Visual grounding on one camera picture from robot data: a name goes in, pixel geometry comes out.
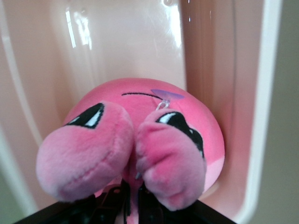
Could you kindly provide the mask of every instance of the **pink plush arm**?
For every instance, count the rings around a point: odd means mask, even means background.
[[[155,111],[140,125],[136,167],[159,202],[169,210],[179,210],[202,194],[206,161],[185,133],[157,122],[159,117],[171,112],[170,109]]]
[[[86,113],[52,132],[38,152],[40,184],[60,201],[82,199],[104,188],[121,174],[132,151],[133,124],[121,106],[103,102],[98,112]]]

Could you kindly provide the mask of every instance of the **stitched mouth line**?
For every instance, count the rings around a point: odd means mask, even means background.
[[[162,98],[160,98],[156,95],[152,95],[152,94],[148,94],[148,93],[144,93],[144,92],[126,92],[126,93],[122,94],[122,96],[126,96],[126,95],[145,95],[145,96],[155,97],[157,99],[163,100]]]

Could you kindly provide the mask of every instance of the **black eye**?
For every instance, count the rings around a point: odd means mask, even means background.
[[[104,105],[101,103],[96,104],[88,108],[86,111],[81,113],[79,116],[71,120],[66,125],[76,125],[95,129],[103,115],[103,111]]]
[[[171,125],[185,133],[195,143],[197,149],[201,153],[201,156],[203,158],[205,157],[203,150],[203,140],[201,135],[195,129],[192,129],[187,125],[186,120],[181,113],[166,113],[162,117],[160,117],[156,122]]]

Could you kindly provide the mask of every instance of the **plush fur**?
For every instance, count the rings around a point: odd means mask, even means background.
[[[156,111],[161,99],[151,89],[184,98]],[[61,201],[85,198],[121,175],[132,189],[128,223],[136,223],[143,182],[165,207],[183,209],[212,186],[223,161],[221,130],[200,101],[162,81],[125,78],[83,97],[44,140],[36,172],[43,189]]]

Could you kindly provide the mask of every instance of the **pink plush toy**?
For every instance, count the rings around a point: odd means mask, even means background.
[[[221,130],[200,101],[162,81],[125,78],[83,97],[44,140],[36,172],[47,193],[70,202],[123,178],[131,187],[128,223],[136,223],[143,182],[180,210],[212,186],[223,162]]]

